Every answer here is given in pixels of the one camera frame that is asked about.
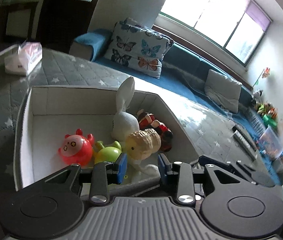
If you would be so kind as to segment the green alien toy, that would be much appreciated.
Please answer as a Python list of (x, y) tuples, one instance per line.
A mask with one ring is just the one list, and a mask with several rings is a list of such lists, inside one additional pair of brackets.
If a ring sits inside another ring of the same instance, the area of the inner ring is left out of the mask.
[(122, 153), (121, 144), (114, 141), (113, 144), (105, 146), (102, 141), (95, 143), (96, 151), (94, 155), (94, 164), (102, 163), (104, 161), (115, 163), (120, 154)]

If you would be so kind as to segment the red round pig toy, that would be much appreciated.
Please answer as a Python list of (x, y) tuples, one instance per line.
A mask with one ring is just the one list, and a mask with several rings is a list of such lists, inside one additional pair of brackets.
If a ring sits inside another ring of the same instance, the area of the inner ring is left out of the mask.
[(75, 134), (66, 134), (62, 146), (58, 149), (58, 155), (67, 165), (87, 165), (93, 156), (94, 136), (89, 134), (84, 137), (81, 129)]

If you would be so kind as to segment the black-haired red doll figure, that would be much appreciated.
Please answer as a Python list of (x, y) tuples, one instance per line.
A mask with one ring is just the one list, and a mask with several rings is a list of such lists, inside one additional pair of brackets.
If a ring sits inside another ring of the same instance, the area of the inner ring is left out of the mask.
[(172, 140), (173, 140), (172, 131), (169, 128), (167, 128), (166, 125), (163, 124), (162, 122), (160, 122), (159, 125), (156, 125), (154, 130), (161, 137), (160, 150), (163, 152), (169, 152), (172, 149)]

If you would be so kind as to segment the cream woolly sheep toy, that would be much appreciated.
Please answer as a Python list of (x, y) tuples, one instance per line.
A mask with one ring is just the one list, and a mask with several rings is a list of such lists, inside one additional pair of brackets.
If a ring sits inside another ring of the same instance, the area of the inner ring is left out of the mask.
[(138, 130), (129, 134), (125, 140), (124, 150), (129, 164), (138, 172), (157, 177), (159, 169), (154, 164), (142, 166), (142, 161), (158, 152), (161, 148), (161, 137), (153, 128)]

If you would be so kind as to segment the red cowboy hat figure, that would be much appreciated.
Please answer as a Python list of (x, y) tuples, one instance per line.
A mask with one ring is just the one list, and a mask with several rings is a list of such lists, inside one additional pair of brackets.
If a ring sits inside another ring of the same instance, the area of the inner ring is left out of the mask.
[(146, 112), (144, 109), (137, 111), (137, 116), (139, 128), (141, 130), (157, 128), (160, 125), (160, 122), (155, 118), (155, 116), (152, 113)]

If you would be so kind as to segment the grey remote control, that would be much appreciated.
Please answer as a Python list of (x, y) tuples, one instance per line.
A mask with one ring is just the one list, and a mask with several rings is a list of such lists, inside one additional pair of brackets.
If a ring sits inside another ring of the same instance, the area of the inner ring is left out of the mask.
[(239, 145), (245, 150), (251, 159), (257, 160), (258, 151), (254, 141), (246, 135), (238, 125), (232, 127), (233, 138), (239, 143)]

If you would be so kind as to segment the clear plastic toy bin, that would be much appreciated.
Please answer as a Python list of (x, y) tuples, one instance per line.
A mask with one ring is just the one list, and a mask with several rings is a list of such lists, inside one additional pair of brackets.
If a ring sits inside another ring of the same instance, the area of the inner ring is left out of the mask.
[(283, 146), (271, 126), (260, 136), (258, 145), (272, 162), (283, 166)]

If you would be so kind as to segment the white rabbit figurine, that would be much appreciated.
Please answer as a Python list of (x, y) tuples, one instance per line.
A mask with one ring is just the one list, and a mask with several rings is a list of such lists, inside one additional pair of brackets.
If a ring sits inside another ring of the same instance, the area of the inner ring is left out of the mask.
[(137, 118), (127, 113), (127, 109), (134, 96), (134, 78), (127, 78), (116, 92), (116, 114), (113, 117), (111, 136), (117, 141), (125, 141), (128, 135), (139, 130)]

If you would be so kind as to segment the pile of stuffed toys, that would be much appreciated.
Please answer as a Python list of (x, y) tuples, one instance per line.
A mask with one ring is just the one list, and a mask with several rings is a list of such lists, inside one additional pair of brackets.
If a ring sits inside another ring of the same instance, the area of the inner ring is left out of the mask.
[(258, 89), (253, 92), (252, 95), (252, 103), (254, 109), (261, 116), (264, 125), (266, 127), (270, 126), (272, 129), (277, 130), (278, 122), (277, 122), (277, 110), (273, 107), (272, 103), (266, 102), (262, 103), (261, 96), (263, 94), (263, 90)]

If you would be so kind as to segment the white cardboard storage box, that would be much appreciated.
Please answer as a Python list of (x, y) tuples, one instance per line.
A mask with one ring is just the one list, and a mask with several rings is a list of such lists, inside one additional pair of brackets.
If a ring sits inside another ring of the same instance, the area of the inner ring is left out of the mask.
[[(74, 86), (34, 86), (20, 106), (14, 146), (14, 183), (17, 190), (65, 167), (57, 150), (66, 134), (82, 129), (83, 135), (94, 135), (96, 141), (111, 144), (112, 120), (116, 113), (116, 89)], [(168, 102), (178, 106), (191, 102), (175, 93), (164, 95), (135, 91), (128, 112), (140, 109), (153, 113), (173, 132), (169, 161), (191, 163), (198, 158), (195, 144), (178, 120)]]

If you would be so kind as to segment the white cushion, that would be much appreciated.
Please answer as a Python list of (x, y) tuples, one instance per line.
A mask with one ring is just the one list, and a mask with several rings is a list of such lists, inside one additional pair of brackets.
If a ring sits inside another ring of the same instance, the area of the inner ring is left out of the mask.
[(231, 77), (209, 70), (204, 86), (205, 95), (218, 106), (237, 114), (242, 83)]

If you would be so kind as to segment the blue sofa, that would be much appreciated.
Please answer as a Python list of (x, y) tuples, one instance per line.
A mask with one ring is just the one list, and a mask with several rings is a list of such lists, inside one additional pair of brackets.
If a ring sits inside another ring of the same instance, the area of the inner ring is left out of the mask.
[(80, 35), (74, 39), (69, 49), (69, 54), (138, 77), (204, 105), (241, 124), (246, 128), (253, 140), (258, 140), (265, 132), (266, 126), (262, 118), (253, 109), (252, 95), (246, 87), (241, 87), (239, 110), (237, 113), (226, 111), (205, 95), (204, 86), (209, 70), (214, 70), (221, 74), (224, 73), (223, 70), (210, 61), (175, 43), (165, 55), (161, 76), (156, 79), (140, 71), (124, 67), (121, 64), (106, 59), (104, 55), (112, 40), (111, 36), (112, 33), (105, 29), (97, 29), (93, 32)]

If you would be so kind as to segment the grey quilted star tablecloth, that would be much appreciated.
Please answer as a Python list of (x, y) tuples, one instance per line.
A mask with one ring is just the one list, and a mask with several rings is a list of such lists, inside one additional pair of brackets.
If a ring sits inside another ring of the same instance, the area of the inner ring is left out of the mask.
[[(96, 66), (87, 60), (50, 49), (43, 51), (41, 64), (28, 77), (8, 75), (0, 65), (0, 192), (11, 192), (14, 189), (12, 163), (16, 121), (29, 87), (41, 85), (118, 87), (128, 76), (129, 74), (103, 64)], [(152, 92), (162, 88), (145, 80), (142, 81)], [(180, 122), (186, 127), (199, 154), (211, 155), (223, 161), (242, 160), (257, 169), (269, 172), (274, 181), (279, 181), (269, 159), (263, 158), (260, 164), (252, 162), (231, 138), (230, 127), (238, 123), (204, 105), (189, 101), (190, 106), (186, 104), (178, 106), (173, 102), (169, 104), (175, 107)]]

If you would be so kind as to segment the butterfly print pillow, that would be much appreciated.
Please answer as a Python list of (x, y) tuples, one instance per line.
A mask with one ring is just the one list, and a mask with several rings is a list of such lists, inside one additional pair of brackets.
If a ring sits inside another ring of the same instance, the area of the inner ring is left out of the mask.
[(104, 58), (159, 79), (164, 56), (173, 45), (170, 37), (127, 18), (115, 24)]

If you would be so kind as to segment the pink tissue pack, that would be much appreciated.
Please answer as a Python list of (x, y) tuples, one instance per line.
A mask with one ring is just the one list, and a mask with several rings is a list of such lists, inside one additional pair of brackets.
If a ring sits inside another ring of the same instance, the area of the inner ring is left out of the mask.
[(39, 42), (25, 42), (18, 46), (17, 52), (5, 58), (5, 73), (28, 76), (42, 57), (43, 49)]

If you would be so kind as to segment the window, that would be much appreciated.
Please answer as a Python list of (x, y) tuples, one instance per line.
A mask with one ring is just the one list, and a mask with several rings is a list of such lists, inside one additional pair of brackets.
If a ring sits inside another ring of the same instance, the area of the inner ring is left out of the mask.
[(254, 0), (166, 0), (161, 12), (245, 66), (271, 19)]

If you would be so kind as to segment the dark wooden door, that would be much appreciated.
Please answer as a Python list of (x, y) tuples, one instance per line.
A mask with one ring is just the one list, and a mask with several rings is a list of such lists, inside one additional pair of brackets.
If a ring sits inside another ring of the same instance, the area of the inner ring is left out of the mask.
[(67, 53), (74, 38), (86, 33), (98, 0), (43, 0), (36, 41)]

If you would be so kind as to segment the wall flower decoration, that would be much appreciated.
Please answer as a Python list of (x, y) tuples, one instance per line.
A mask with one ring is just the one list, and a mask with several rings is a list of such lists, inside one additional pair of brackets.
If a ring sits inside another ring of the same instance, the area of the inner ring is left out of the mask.
[(262, 78), (267, 78), (270, 75), (270, 71), (271, 69), (269, 67), (263, 69), (263, 71), (261, 72), (261, 74), (258, 76), (258, 78), (256, 79), (255, 83), (253, 84), (253, 87), (255, 85), (257, 85), (259, 83), (259, 80)]

